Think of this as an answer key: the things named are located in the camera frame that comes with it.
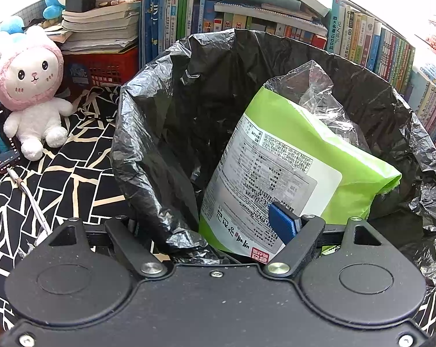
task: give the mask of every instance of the trash can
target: trash can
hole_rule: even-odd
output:
[[[121,88],[114,176],[139,227],[173,260],[217,263],[198,233],[204,190],[247,105],[270,78],[314,60],[372,155],[402,173],[368,222],[436,280],[436,149],[393,87],[337,55],[271,34],[227,30],[180,40]]]

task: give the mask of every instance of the white grid panel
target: white grid panel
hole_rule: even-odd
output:
[[[22,10],[19,10],[17,13],[14,13],[13,15],[21,17],[24,20],[24,24],[28,25],[32,19],[42,18],[43,10],[45,8],[46,8],[46,3],[44,2],[44,0],[40,0],[36,3],[27,6]]]

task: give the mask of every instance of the green food package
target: green food package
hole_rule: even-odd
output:
[[[349,217],[366,218],[375,195],[400,178],[306,108],[262,87],[206,188],[199,232],[215,248],[267,263],[283,248],[268,223],[273,201],[296,215],[346,224]]]

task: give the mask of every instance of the white charging cable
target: white charging cable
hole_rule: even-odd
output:
[[[30,189],[28,186],[24,183],[24,181],[18,176],[17,172],[14,171],[12,168],[8,168],[8,175],[13,179],[13,181],[18,185],[22,191],[27,194],[27,197],[30,200],[31,207],[34,210],[34,214],[40,223],[41,227],[43,227],[43,230],[45,231],[46,235],[49,236],[51,234],[51,228],[49,227],[48,222],[46,221],[46,218],[43,215],[43,212],[41,211],[40,207],[38,206],[37,201],[33,197],[32,193],[30,192]]]

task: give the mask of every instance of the white label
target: white label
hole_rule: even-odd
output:
[[[279,201],[296,215],[321,215],[341,178],[244,114],[207,186],[201,214],[230,251],[267,263],[283,248],[269,226],[268,206]]]

